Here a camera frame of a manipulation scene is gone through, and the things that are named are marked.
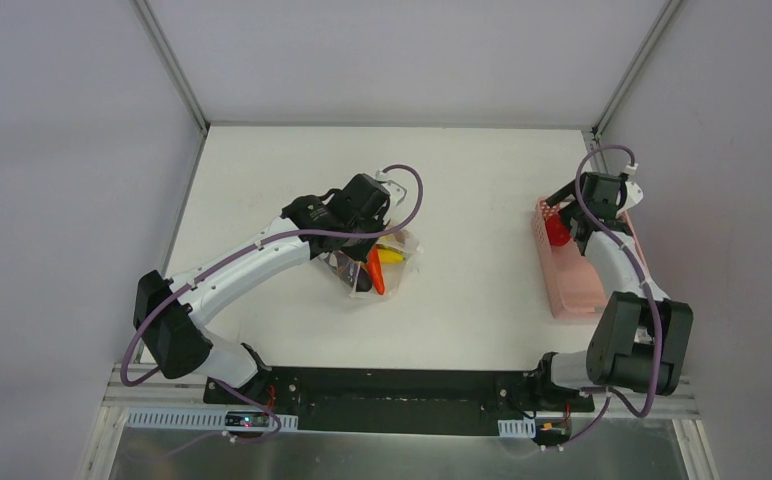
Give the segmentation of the yellow toy banana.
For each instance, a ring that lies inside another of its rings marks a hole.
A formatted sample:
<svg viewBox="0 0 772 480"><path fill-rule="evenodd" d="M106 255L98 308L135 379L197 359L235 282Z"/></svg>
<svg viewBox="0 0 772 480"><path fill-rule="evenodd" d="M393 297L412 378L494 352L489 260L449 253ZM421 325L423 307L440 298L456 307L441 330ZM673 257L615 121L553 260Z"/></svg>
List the yellow toy banana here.
<svg viewBox="0 0 772 480"><path fill-rule="evenodd" d="M386 246L377 245L375 247L375 253L381 264L394 265L406 261L406 257L401 252Z"/></svg>

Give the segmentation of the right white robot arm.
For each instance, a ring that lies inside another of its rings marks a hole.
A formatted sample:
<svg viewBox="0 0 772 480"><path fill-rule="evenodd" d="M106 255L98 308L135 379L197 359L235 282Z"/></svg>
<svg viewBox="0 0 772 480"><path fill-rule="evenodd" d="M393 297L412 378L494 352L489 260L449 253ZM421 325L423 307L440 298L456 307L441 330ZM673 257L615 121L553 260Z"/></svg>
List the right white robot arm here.
<svg viewBox="0 0 772 480"><path fill-rule="evenodd" d="M531 400L557 408L570 389L669 396L681 377L692 308L650 277L624 211L641 197L625 176L586 172L536 206L532 226L551 312L596 326L584 350L547 354Z"/></svg>

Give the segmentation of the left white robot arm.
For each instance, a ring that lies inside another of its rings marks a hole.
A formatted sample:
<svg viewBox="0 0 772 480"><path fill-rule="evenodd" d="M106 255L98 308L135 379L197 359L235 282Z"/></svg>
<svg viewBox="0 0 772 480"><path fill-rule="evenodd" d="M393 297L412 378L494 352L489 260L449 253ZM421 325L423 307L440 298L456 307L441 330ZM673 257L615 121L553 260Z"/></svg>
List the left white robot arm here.
<svg viewBox="0 0 772 480"><path fill-rule="evenodd" d="M133 324L167 379L202 373L228 384L243 404L259 402L267 378L255 353L212 332L229 304L275 275L327 253L364 260L407 191L384 172L357 174L342 189L295 198L257 235L166 279L153 270L137 285Z"/></svg>

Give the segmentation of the orange toy carrot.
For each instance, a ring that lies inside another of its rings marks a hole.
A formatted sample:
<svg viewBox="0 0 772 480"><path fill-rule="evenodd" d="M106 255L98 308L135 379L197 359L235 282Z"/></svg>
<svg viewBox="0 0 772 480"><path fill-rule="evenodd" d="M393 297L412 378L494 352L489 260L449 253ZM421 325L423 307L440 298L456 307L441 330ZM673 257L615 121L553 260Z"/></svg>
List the orange toy carrot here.
<svg viewBox="0 0 772 480"><path fill-rule="evenodd" d="M382 272L382 266L373 247L367 256L366 268L372 282L372 286L378 295L383 296L386 293L386 285Z"/></svg>

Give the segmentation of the red toy tomato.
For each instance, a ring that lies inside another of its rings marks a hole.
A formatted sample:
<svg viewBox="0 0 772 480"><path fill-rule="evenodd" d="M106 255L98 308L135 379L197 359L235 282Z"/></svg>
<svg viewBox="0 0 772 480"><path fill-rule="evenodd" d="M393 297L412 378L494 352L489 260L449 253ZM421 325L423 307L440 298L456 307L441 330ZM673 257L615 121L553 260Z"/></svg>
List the red toy tomato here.
<svg viewBox="0 0 772 480"><path fill-rule="evenodd" d="M558 213L551 213L544 221L548 242L552 247L562 247L571 241L571 234Z"/></svg>

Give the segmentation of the purple toy eggplant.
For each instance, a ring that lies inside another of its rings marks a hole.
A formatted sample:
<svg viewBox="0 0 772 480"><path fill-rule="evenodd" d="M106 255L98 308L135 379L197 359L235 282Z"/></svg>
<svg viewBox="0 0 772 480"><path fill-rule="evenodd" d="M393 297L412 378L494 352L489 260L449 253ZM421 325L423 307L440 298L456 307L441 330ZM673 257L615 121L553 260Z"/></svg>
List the purple toy eggplant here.
<svg viewBox="0 0 772 480"><path fill-rule="evenodd" d="M325 260L329 269L354 292L367 293L373 282L364 266L342 252L333 252Z"/></svg>

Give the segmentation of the polka dot zip bag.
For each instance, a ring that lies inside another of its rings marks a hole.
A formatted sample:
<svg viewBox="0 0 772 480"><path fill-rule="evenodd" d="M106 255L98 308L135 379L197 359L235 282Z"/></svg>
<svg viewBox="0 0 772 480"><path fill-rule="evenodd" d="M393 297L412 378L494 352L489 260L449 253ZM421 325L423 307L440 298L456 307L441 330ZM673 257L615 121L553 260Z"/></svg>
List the polka dot zip bag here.
<svg viewBox="0 0 772 480"><path fill-rule="evenodd" d="M416 269L422 253L420 240L403 229L381 237L364 260L353 260L336 251L320 255L317 262L350 298L385 301L398 292L405 277Z"/></svg>

